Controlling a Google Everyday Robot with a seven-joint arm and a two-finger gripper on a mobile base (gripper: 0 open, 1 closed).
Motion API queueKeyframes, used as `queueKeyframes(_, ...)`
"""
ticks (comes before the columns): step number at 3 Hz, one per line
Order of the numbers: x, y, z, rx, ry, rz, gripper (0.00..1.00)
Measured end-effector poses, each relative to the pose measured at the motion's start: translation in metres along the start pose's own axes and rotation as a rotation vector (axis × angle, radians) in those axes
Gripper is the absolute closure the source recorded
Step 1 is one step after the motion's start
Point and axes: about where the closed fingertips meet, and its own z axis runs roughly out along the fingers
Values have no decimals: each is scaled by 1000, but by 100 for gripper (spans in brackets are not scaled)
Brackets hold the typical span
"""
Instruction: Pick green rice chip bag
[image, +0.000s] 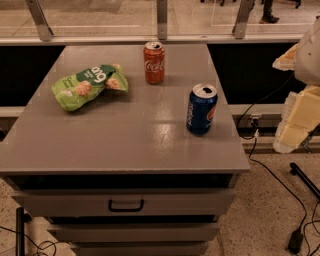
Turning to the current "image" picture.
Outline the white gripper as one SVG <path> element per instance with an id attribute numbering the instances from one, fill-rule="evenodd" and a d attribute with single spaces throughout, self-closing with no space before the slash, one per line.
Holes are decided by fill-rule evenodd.
<path id="1" fill-rule="evenodd" d="M 298 45 L 293 45 L 272 64 L 281 71 L 293 70 L 294 66 L 295 78 L 310 85 L 299 93 L 290 92 L 285 100 L 273 142 L 278 153 L 297 149 L 320 124 L 320 18 Z"/>

